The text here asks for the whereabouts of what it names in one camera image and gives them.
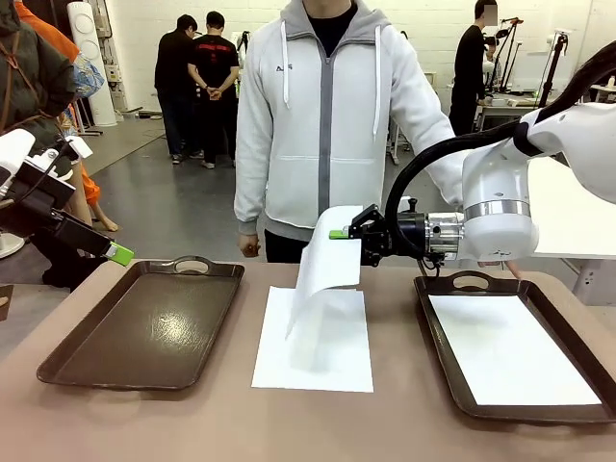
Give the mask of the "man in red-print black shirt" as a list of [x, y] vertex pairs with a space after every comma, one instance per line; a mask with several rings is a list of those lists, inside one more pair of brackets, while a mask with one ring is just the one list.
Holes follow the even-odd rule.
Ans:
[[198, 88], [195, 101], [202, 165], [216, 167], [217, 157], [235, 159], [240, 74], [236, 46], [223, 37], [225, 19], [216, 11], [206, 15], [206, 34], [193, 41], [188, 71]]

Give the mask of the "man in plain black shirt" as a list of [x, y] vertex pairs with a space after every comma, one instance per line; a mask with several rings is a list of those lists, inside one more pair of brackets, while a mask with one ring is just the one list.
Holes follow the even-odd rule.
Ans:
[[158, 45], [154, 86], [166, 130], [167, 148], [174, 165], [185, 158], [194, 145], [193, 91], [195, 83], [188, 72], [189, 53], [197, 31], [195, 19], [181, 15], [176, 28], [164, 34]]

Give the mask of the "white round base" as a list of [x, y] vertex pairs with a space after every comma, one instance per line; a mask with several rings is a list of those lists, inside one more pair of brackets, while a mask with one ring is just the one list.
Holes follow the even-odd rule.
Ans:
[[0, 260], [18, 252], [25, 245], [23, 238], [11, 233], [0, 233]]

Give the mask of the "white A4 paper sheet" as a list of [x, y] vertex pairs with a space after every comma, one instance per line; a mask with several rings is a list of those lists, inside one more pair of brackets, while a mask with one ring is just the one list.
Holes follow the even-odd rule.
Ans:
[[595, 405], [600, 398], [516, 295], [432, 295], [479, 405]]
[[271, 287], [251, 386], [371, 393], [372, 362], [361, 291], [312, 295], [292, 315], [293, 289]]
[[287, 337], [300, 316], [308, 310], [313, 295], [359, 283], [362, 242], [352, 239], [348, 228], [363, 211], [361, 205], [336, 206], [325, 210], [319, 217], [310, 242], [302, 250]]

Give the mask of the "person's left forearm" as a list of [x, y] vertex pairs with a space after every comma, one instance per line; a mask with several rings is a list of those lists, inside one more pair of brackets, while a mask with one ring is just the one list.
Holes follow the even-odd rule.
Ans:
[[[454, 137], [449, 119], [440, 110], [423, 110], [422, 115], [419, 127], [413, 131], [412, 145], [417, 154]], [[449, 154], [425, 169], [444, 200], [456, 209], [463, 203], [463, 163], [466, 156], [466, 152]]]

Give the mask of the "white tower air conditioner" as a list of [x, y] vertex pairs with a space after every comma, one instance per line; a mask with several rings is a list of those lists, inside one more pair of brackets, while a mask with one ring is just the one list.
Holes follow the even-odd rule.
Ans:
[[86, 60], [89, 70], [93, 71], [96, 91], [88, 91], [93, 123], [99, 127], [115, 126], [116, 113], [102, 59], [92, 7], [88, 2], [76, 1], [70, 2], [66, 6], [66, 10], [74, 43], [80, 50], [80, 56]]

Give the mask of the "person's left hand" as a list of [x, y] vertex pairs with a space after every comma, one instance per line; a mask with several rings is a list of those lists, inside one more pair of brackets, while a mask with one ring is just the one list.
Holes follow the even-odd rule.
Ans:
[[503, 269], [507, 269], [516, 279], [522, 279], [522, 274], [514, 261], [479, 262], [478, 266], [480, 268], [501, 267]]

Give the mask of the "dark green jacket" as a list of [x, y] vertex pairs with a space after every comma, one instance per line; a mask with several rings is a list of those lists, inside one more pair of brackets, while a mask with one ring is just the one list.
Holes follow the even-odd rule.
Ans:
[[13, 0], [0, 0], [0, 136], [23, 129], [35, 151], [52, 146], [74, 95], [69, 59], [21, 21]]

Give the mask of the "person in white hoodie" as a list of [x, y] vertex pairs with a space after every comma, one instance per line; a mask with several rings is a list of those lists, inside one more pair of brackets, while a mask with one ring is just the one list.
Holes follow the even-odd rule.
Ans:
[[270, 145], [260, 254], [297, 263], [325, 210], [379, 203], [389, 125], [413, 148], [427, 109], [443, 113], [383, 12], [363, 0], [290, 0], [252, 35], [240, 84], [237, 140]]

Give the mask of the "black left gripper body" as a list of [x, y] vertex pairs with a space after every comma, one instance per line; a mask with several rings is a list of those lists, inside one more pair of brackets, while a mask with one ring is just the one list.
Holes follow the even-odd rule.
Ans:
[[54, 232], [63, 223], [63, 208], [73, 196], [70, 184], [46, 175], [26, 161], [9, 185], [5, 199], [13, 203], [0, 208], [0, 231], [30, 237], [39, 231]]

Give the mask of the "orange garment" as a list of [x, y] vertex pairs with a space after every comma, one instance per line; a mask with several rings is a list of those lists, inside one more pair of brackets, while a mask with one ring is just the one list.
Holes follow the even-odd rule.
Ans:
[[66, 56], [73, 63], [79, 53], [82, 53], [75, 43], [66, 37], [57, 28], [44, 22], [32, 13], [23, 2], [14, 2], [19, 19], [30, 25], [42, 38], [50, 43], [59, 53]]

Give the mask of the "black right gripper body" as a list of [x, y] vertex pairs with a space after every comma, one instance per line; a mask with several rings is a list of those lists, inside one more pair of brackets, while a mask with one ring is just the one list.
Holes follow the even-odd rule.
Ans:
[[405, 256], [414, 260], [422, 260], [426, 255], [427, 215], [416, 212], [402, 212], [398, 213], [397, 219], [400, 234], [413, 245], [413, 249], [409, 250], [407, 245], [402, 243], [402, 240], [398, 238], [394, 231], [394, 226], [386, 218], [383, 218], [385, 238], [384, 243], [379, 248], [381, 257]]

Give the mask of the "black tripod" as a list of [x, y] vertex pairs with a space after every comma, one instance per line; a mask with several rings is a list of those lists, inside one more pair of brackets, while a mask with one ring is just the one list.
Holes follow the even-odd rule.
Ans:
[[537, 91], [535, 107], [550, 105], [568, 86], [573, 73], [574, 63], [568, 54], [569, 38], [572, 30], [554, 30], [552, 48], [548, 53], [544, 71]]

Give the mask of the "blue patterned cloth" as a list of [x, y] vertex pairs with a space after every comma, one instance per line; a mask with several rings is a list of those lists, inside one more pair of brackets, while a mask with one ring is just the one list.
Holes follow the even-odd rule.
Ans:
[[77, 55], [72, 65], [76, 99], [89, 98], [103, 87], [105, 79], [92, 61], [82, 53]]

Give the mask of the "man in black sweater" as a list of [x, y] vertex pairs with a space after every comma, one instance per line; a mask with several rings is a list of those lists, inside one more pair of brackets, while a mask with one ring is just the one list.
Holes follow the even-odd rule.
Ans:
[[456, 136], [473, 131], [476, 107], [485, 97], [483, 30], [486, 26], [496, 26], [497, 22], [497, 0], [477, 0], [475, 22], [459, 40], [454, 60], [449, 121]]

